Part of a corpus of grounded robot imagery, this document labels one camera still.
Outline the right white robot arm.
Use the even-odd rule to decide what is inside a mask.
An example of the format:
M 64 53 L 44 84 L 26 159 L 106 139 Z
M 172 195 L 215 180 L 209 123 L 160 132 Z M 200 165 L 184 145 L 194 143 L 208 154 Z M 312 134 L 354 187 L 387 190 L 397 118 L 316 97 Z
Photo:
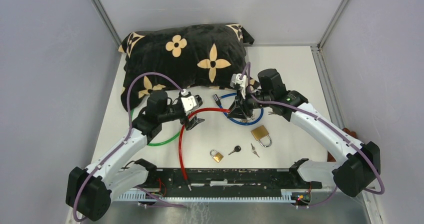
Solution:
M 230 79 L 236 97 L 229 108 L 229 118 L 247 119 L 255 109 L 271 108 L 274 114 L 308 133 L 335 159 L 334 162 L 302 160 L 288 175 L 293 187 L 319 182 L 337 187 L 350 197 L 362 191 L 377 195 L 385 192 L 377 144 L 372 141 L 365 144 L 327 120 L 300 92 L 288 90 L 276 69 L 259 72 L 257 90 L 249 84 L 249 75 L 247 67 Z

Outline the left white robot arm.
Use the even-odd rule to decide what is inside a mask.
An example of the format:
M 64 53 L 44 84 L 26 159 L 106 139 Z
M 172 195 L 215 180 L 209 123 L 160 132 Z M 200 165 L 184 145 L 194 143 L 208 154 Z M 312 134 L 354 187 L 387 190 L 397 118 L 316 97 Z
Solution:
M 146 106 L 130 120 L 127 134 L 87 167 L 75 167 L 70 171 L 65 202 L 72 207 L 76 222 L 97 221 L 111 203 L 129 189 L 141 184 L 150 188 L 156 184 L 157 173 L 141 164 L 127 170 L 121 168 L 162 131 L 163 123 L 178 120 L 190 130 L 203 121 L 189 117 L 203 104 L 199 95 L 184 89 L 176 103 L 168 100 L 165 91 L 153 91 Z

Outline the red cable lock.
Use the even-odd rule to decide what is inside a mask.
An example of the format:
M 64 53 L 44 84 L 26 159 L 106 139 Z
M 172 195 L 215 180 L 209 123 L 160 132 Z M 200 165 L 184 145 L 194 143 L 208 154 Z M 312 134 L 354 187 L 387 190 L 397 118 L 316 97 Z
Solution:
M 188 115 L 188 120 L 190 121 L 192 118 L 196 117 L 197 114 L 203 113 L 203 112 L 219 112 L 219 113 L 228 114 L 230 112 L 230 110 L 226 109 L 226 108 L 218 108 L 218 107 L 200 108 L 200 109 L 195 110 L 192 113 L 190 113 Z M 179 160 L 180 169 L 181 169 L 181 173 L 182 173 L 184 183 L 187 185 L 188 190 L 192 191 L 192 186 L 191 186 L 191 183 L 189 181 L 186 168 L 184 166 L 184 158 L 183 158 L 183 136 L 184 136 L 184 132 L 185 132 L 185 126 L 183 125 L 181 127 L 181 130 L 180 130 L 180 133 L 179 133 L 179 138 L 178 138 L 178 160 Z

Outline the small brass padlock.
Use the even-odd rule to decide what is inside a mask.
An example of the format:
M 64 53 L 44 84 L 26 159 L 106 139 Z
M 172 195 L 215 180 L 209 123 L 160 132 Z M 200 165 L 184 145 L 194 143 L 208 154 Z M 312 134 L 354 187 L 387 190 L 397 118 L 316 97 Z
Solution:
M 220 163 L 222 161 L 222 159 L 224 158 L 224 156 L 220 152 L 218 152 L 214 149 L 212 149 L 209 152 L 209 154 L 216 163 Z

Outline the blue cable lock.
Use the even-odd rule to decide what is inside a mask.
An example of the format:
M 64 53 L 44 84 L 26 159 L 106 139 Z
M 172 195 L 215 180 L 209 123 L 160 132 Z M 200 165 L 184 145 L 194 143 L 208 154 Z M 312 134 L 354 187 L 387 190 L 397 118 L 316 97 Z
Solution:
M 234 97 L 236 95 L 237 95 L 236 93 L 229 93 L 229 94 L 224 94 L 224 95 L 221 95 L 221 96 L 218 96 L 217 94 L 213 94 L 212 95 L 212 98 L 214 99 L 215 104 L 220 109 L 222 109 L 223 107 L 222 107 L 221 99 L 225 99 L 225 98 L 228 98 L 228 97 Z M 233 123 L 235 123 L 237 125 L 240 125 L 240 126 L 252 126 L 252 125 L 258 123 L 262 119 L 262 117 L 264 115 L 264 109 L 262 108 L 260 110 L 260 114 L 259 114 L 258 117 L 249 117 L 248 119 L 240 119 L 240 120 L 237 120 L 236 118 L 230 118 L 230 117 L 228 117 L 228 114 L 226 112 L 224 112 L 223 114 L 224 114 L 224 116 L 228 120 L 230 120 L 231 122 L 233 122 Z

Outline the large brass padlock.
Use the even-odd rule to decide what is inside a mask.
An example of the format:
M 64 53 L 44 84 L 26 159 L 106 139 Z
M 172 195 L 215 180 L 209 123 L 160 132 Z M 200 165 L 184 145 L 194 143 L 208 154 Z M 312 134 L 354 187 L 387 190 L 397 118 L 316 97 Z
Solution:
M 266 127 L 264 125 L 258 126 L 255 129 L 251 130 L 251 134 L 254 139 L 264 148 L 269 148 L 272 146 L 272 139 Z M 268 143 L 263 143 L 262 139 L 267 138 Z

